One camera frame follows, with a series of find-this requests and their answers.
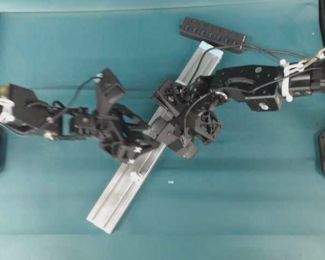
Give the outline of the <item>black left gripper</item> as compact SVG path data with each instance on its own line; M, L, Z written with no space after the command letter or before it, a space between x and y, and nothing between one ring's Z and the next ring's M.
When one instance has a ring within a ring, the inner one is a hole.
M146 135L124 137L124 123L130 130L147 130L149 125L122 104L116 103L104 115L100 115L97 110L90 114L85 107L72 108L69 110L69 115L71 115L70 140L96 139L99 141L100 148L118 162L136 160L138 156L159 146L157 141ZM134 123L124 122L123 116Z

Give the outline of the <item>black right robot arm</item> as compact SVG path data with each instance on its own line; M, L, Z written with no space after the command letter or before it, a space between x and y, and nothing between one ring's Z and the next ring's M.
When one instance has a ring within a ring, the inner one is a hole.
M185 159L198 152L194 139L204 145L215 141L223 129L215 110L234 100L254 112L278 111L284 100L325 93L325 60L304 69L247 65L200 75L192 83L166 80L152 96L171 114L152 124L154 139Z

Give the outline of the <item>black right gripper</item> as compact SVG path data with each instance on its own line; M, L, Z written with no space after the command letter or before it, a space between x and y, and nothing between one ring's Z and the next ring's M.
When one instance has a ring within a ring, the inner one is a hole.
M185 85L187 107L182 113L178 117L172 115L170 121L158 117L151 125L153 139L184 159L192 159L198 152L193 142L195 136L207 145L215 141L223 129L215 108L224 103L224 92L213 88L212 80L213 76L199 76Z

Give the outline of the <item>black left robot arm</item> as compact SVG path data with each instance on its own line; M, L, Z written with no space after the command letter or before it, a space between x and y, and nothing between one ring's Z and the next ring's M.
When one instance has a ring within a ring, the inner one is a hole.
M0 91L0 125L21 135L38 135L51 141L96 139L115 160L132 164L159 146L144 134L149 125L118 101L125 89L119 83L98 83L96 109L71 108L60 101L41 101L28 88L8 84Z

